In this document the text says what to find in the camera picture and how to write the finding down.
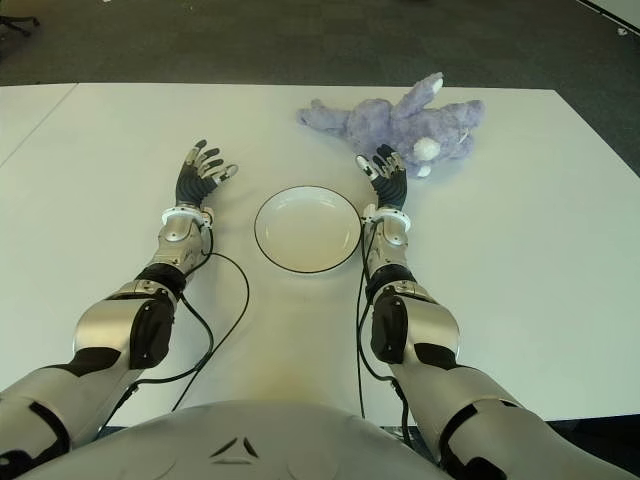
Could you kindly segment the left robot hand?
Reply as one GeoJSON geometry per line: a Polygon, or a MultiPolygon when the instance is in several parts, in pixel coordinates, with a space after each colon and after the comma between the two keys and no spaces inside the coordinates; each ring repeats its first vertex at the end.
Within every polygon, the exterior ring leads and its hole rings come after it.
{"type": "Polygon", "coordinates": [[[188,151],[175,186],[175,205],[200,208],[205,198],[239,171],[227,164],[218,147],[207,148],[205,139],[188,151]]]}

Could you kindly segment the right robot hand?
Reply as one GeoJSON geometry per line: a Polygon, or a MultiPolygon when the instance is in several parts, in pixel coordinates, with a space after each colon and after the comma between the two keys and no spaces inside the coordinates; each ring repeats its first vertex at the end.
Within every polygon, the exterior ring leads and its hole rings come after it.
{"type": "Polygon", "coordinates": [[[402,210],[407,197],[407,174],[402,157],[392,147],[382,144],[371,158],[355,157],[356,164],[369,179],[378,207],[402,210]]]}

